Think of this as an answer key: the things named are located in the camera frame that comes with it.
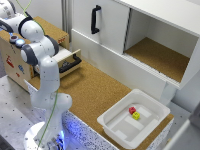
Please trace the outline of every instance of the black door handle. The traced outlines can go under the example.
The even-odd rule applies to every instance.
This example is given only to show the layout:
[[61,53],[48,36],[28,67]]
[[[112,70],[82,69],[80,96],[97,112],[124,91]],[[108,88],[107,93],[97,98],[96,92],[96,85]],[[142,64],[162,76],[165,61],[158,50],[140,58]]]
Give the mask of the black door handle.
[[63,73],[65,71],[73,68],[74,66],[80,64],[82,61],[79,57],[76,56],[76,54],[73,55],[73,58],[75,61],[73,63],[70,63],[69,65],[59,68],[59,73]]
[[101,10],[101,7],[98,5],[96,5],[96,8],[92,10],[92,23],[91,23],[92,34],[96,34],[100,31],[98,28],[96,28],[96,12],[98,10]]

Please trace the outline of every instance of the white plastic bin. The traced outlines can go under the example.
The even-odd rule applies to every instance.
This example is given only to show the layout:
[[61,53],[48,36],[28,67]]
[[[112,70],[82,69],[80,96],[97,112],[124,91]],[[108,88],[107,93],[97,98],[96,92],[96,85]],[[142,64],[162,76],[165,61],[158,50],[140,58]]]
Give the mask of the white plastic bin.
[[[135,107],[140,113],[138,120],[132,118],[130,107]],[[169,113],[169,108],[135,89],[98,117],[97,121],[105,133],[122,147],[135,149]]]

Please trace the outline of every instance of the tiled floor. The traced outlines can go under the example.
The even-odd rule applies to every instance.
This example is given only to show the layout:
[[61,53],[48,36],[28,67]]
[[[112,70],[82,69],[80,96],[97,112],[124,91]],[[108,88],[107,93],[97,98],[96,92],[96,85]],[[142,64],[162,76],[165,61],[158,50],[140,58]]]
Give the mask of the tiled floor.
[[6,72],[5,72],[5,69],[4,69],[4,65],[3,65],[3,60],[1,58],[1,53],[0,53],[0,78],[5,76],[6,75]]

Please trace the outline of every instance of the wooden shelf bottom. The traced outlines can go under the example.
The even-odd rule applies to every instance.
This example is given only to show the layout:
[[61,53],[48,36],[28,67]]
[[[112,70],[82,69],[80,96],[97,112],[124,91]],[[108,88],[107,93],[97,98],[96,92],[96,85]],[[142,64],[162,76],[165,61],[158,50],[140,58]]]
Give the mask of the wooden shelf bottom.
[[125,53],[181,82],[190,58],[149,38],[144,38]]

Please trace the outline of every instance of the cork surface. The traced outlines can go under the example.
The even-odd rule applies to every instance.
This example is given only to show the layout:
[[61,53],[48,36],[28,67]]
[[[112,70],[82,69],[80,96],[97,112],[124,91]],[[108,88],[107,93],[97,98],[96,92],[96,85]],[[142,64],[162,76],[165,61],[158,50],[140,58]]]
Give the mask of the cork surface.
[[149,38],[145,38],[125,53],[181,82],[189,58]]
[[[38,76],[29,82],[39,89],[40,79]],[[83,60],[80,68],[61,79],[58,92],[70,94],[73,99],[70,111],[120,150],[123,150],[104,133],[97,118],[131,92],[131,89]],[[172,119],[173,115],[167,116],[137,150],[147,148]]]
[[[35,17],[34,20],[38,22],[44,29],[45,35],[49,35],[54,40],[58,41],[59,39],[69,36],[68,33],[62,31],[61,29],[57,28],[56,26],[50,24],[49,22],[45,21],[44,19],[40,17]],[[20,39],[22,38],[19,34],[13,33],[13,35],[17,35]],[[10,34],[4,30],[0,31],[0,37],[9,42]],[[30,44],[30,41],[27,39],[24,39],[26,44]]]

